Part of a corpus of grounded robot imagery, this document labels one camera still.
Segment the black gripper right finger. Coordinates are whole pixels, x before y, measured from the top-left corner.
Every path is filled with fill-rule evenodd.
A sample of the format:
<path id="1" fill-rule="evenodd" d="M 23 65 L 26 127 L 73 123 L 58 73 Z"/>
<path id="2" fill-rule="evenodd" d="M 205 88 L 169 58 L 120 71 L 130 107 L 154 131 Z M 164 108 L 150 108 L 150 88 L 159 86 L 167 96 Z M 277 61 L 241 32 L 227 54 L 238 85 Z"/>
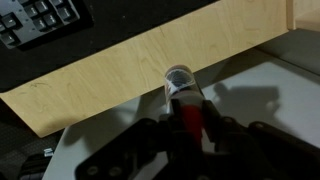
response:
<path id="1" fill-rule="evenodd" d="M 261 121 L 240 125 L 202 102 L 204 127 L 219 154 L 232 160 L 241 180 L 320 180 L 320 149 Z"/>

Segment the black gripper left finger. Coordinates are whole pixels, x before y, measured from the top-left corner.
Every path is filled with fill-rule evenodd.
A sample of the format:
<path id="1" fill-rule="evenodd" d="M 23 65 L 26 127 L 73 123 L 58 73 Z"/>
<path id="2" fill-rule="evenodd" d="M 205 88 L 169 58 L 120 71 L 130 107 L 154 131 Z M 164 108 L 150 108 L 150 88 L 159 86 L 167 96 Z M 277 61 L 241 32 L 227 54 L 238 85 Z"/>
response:
<path id="1" fill-rule="evenodd" d="M 75 170 L 76 180 L 133 180 L 161 152 L 168 162 L 152 180 L 184 180 L 187 173 L 174 137 L 180 102 L 173 99 L 170 105 L 170 114 L 159 121 L 142 118 L 81 162 Z"/>

